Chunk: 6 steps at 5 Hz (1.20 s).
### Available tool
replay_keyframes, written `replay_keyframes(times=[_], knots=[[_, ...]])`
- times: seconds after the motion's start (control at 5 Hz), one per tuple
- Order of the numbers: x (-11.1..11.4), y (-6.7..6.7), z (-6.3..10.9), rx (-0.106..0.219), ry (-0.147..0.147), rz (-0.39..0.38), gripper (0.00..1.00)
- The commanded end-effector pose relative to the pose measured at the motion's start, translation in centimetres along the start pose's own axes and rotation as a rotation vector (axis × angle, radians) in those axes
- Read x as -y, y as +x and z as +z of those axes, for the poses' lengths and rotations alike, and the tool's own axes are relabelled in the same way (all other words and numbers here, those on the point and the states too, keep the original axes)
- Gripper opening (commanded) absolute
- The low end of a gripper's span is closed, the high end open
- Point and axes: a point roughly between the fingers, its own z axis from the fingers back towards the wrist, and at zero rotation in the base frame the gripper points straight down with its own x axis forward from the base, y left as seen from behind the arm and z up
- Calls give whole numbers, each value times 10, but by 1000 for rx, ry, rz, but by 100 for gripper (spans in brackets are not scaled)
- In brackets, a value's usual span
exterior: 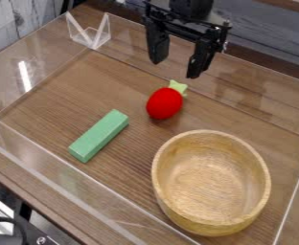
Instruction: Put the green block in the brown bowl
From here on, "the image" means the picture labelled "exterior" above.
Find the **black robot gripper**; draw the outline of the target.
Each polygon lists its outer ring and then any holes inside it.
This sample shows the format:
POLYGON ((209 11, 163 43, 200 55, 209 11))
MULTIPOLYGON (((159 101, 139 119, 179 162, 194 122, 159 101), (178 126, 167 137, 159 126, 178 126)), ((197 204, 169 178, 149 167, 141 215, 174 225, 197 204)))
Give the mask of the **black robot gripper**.
POLYGON ((145 0, 143 22, 147 49, 154 64, 169 56, 170 35, 195 42, 187 78, 195 79, 209 69, 216 52, 226 46, 233 25, 213 10, 214 0, 145 0))

